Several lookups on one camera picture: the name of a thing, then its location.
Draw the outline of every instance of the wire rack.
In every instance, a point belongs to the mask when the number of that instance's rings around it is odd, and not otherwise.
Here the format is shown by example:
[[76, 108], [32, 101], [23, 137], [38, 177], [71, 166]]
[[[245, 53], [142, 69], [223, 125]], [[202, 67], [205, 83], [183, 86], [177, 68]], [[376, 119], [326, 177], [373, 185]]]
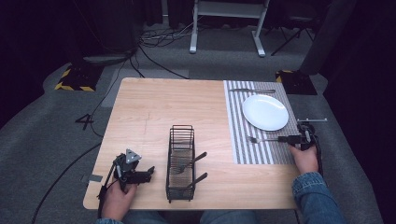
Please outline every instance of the wire rack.
[[188, 185], [195, 180], [194, 129], [191, 125], [173, 125], [170, 129], [168, 164], [166, 174], [166, 197], [172, 200], [192, 200], [195, 185]]

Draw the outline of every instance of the denim sleeve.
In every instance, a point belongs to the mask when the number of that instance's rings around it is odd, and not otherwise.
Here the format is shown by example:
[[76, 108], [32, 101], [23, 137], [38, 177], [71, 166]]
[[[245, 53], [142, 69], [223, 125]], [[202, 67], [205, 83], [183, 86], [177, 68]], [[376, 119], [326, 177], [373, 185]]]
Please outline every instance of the denim sleeve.
[[123, 224], [123, 223], [110, 218], [99, 218], [96, 220], [95, 224]]
[[319, 173], [298, 176], [292, 190], [294, 201], [303, 213], [304, 223], [346, 223]]

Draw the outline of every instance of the black cable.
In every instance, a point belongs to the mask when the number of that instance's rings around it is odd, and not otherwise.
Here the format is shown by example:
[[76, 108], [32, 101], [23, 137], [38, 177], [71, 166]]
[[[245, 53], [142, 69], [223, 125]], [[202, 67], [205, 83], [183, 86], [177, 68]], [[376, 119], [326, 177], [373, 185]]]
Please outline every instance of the black cable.
[[113, 170], [114, 170], [115, 167], [116, 167], [116, 164], [114, 164], [114, 162], [113, 162], [113, 165], [111, 166], [110, 171], [108, 172], [108, 175], [107, 175], [105, 184], [100, 188], [100, 192], [99, 192], [99, 195], [98, 195], [98, 199], [99, 199], [98, 218], [102, 218], [102, 210], [103, 210], [103, 205], [105, 204], [105, 196], [106, 196], [106, 194], [107, 194], [107, 190], [108, 190], [114, 183], [116, 183], [116, 182], [118, 181], [118, 179], [117, 179], [117, 180], [113, 181], [113, 183], [111, 183], [110, 186], [107, 186], [108, 180], [110, 179], [110, 177], [111, 177], [111, 175], [112, 175]]
[[139, 69], [140, 68], [140, 63], [139, 63], [139, 61], [137, 60], [137, 56], [136, 56], [137, 54], [135, 54], [134, 55], [134, 60], [136, 61], [136, 63], [137, 63], [137, 69]]
[[50, 194], [50, 192], [52, 191], [53, 187], [55, 187], [55, 185], [58, 183], [58, 181], [62, 178], [62, 176], [64, 176], [64, 174], [70, 169], [70, 167], [72, 167], [79, 159], [81, 159], [83, 156], [85, 156], [86, 154], [88, 154], [89, 152], [91, 152], [92, 150], [94, 150], [95, 148], [99, 147], [102, 143], [98, 143], [96, 144], [94, 147], [91, 147], [90, 149], [88, 149], [87, 151], [85, 151], [84, 153], [82, 153], [79, 157], [77, 157], [72, 163], [70, 163], [66, 169], [64, 169], [64, 171], [58, 176], [58, 178], [55, 180], [55, 182], [52, 183], [52, 185], [49, 187], [49, 189], [47, 190], [46, 194], [44, 195], [43, 199], [41, 199], [41, 202], [38, 204], [37, 209], [35, 210], [35, 214], [33, 215], [32, 218], [32, 224], [35, 223], [35, 219], [37, 218], [37, 214], [38, 211], [40, 210], [40, 207], [43, 205], [44, 201], [47, 199], [47, 196]]
[[145, 77], [136, 67], [134, 67], [131, 58], [129, 58], [129, 63], [131, 64], [132, 68], [139, 74], [140, 77]]
[[178, 76], [178, 77], [183, 77], [182, 75], [179, 75], [178, 73], [175, 73], [175, 72], [169, 70], [168, 68], [165, 68], [164, 66], [162, 66], [162, 65], [160, 65], [160, 64], [158, 64], [158, 63], [156, 63], [156, 62], [154, 62], [154, 61], [147, 55], [147, 53], [142, 49], [142, 47], [140, 47], [140, 45], [139, 45], [139, 48], [142, 50], [143, 54], [144, 54], [150, 61], [152, 61], [153, 63], [157, 64], [157, 65], [160, 66], [161, 68], [165, 69], [166, 71], [168, 71], [168, 72], [170, 72], [170, 73], [172, 73], [172, 74], [174, 74], [174, 75], [176, 75], [176, 76]]
[[308, 129], [308, 131], [309, 131], [309, 135], [311, 135], [314, 138], [315, 146], [317, 147], [318, 172], [321, 174], [322, 177], [324, 177], [319, 138], [316, 135], [314, 135], [311, 130]]
[[123, 57], [121, 57], [119, 59], [110, 59], [110, 60], [105, 60], [105, 61], [89, 61], [89, 60], [85, 60], [87, 63], [91, 64], [92, 66], [110, 66], [110, 65], [113, 65], [113, 64], [122, 63], [123, 61], [127, 60], [128, 57], [130, 57], [129, 55], [131, 54], [131, 52], [135, 52], [137, 50], [137, 47], [133, 47], [133, 48], [127, 49], [125, 51], [117, 51], [117, 50], [114, 50], [114, 49], [106, 47], [102, 43], [102, 41], [99, 39], [99, 37], [95, 34], [93, 29], [91, 28], [90, 24], [88, 23], [87, 19], [85, 18], [84, 14], [82, 13], [80, 7], [78, 6], [78, 4], [76, 3], [75, 0], [73, 0], [73, 3], [75, 5], [76, 9], [78, 10], [79, 15], [84, 20], [85, 24], [87, 25], [88, 29], [90, 30], [90, 33], [96, 39], [96, 41], [102, 46], [102, 48], [107, 49], [107, 50], [109, 50], [110, 52], [113, 52], [113, 53], [123, 54]]
[[92, 125], [92, 124], [93, 124], [93, 121], [92, 121], [93, 114], [95, 113], [95, 111], [97, 110], [97, 108], [99, 107], [99, 105], [106, 99], [106, 97], [107, 97], [108, 94], [110, 93], [111, 89], [113, 89], [114, 84], [116, 83], [117, 79], [119, 79], [120, 71], [121, 71], [122, 67], [125, 65], [125, 63], [126, 63], [127, 60], [124, 60], [124, 62], [122, 63], [122, 66], [120, 67], [120, 69], [119, 69], [119, 71], [118, 71], [118, 73], [117, 73], [116, 79], [115, 79], [115, 80], [113, 81], [113, 83], [111, 84], [111, 86], [110, 86], [110, 88], [108, 89], [108, 91], [107, 91], [105, 97], [103, 97], [103, 99], [99, 102], [99, 104], [96, 106], [96, 108], [95, 108], [95, 109], [92, 111], [92, 113], [91, 113], [91, 116], [90, 116], [90, 126], [91, 126], [92, 131], [93, 131], [96, 135], [98, 135], [99, 137], [102, 137], [102, 138], [103, 138], [104, 136], [101, 135], [101, 134], [99, 134], [99, 133], [97, 133], [97, 132], [95, 131], [95, 129], [93, 128], [93, 125]]
[[294, 215], [296, 216], [297, 224], [300, 224], [300, 218], [298, 217], [298, 213], [296, 209], [294, 209]]
[[[179, 40], [183, 38], [185, 35], [190, 35], [190, 34], [183, 34], [183, 32], [188, 31], [187, 28], [189, 26], [186, 26], [185, 28], [175, 31], [171, 33], [165, 34], [166, 31], [169, 29], [164, 30], [161, 34], [157, 35], [156, 31], [147, 31], [146, 33], [143, 33], [140, 37], [140, 44], [148, 47], [148, 48], [156, 48], [156, 47], [165, 47], [167, 45], [172, 44], [174, 41]], [[156, 43], [149, 43], [149, 40], [156, 40]]]

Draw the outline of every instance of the striped placemat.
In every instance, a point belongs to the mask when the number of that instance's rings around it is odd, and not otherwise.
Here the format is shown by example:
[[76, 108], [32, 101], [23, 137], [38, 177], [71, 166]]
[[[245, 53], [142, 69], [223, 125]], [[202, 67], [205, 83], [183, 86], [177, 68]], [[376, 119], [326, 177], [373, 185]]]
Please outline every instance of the striped placemat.
[[[251, 125], [244, 117], [242, 104], [254, 94], [254, 92], [230, 91], [234, 88], [249, 88], [252, 90], [276, 90], [267, 95], [280, 101], [289, 112], [289, 121], [280, 130], [268, 132]], [[230, 133], [233, 145], [233, 161], [237, 164], [294, 164], [286, 143], [261, 142], [251, 144], [246, 136], [250, 135], [261, 139], [275, 138], [299, 134], [297, 121], [281, 83], [276, 82], [253, 82], [224, 80], [224, 93], [227, 102], [227, 112]]]

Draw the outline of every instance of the white plate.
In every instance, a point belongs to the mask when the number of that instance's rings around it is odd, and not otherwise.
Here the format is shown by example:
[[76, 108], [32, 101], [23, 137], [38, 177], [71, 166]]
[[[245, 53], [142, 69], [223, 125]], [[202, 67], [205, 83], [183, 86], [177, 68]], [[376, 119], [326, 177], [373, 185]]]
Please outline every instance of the white plate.
[[245, 118], [252, 125], [265, 131], [279, 130], [288, 123], [289, 113], [276, 98], [252, 95], [242, 105]]

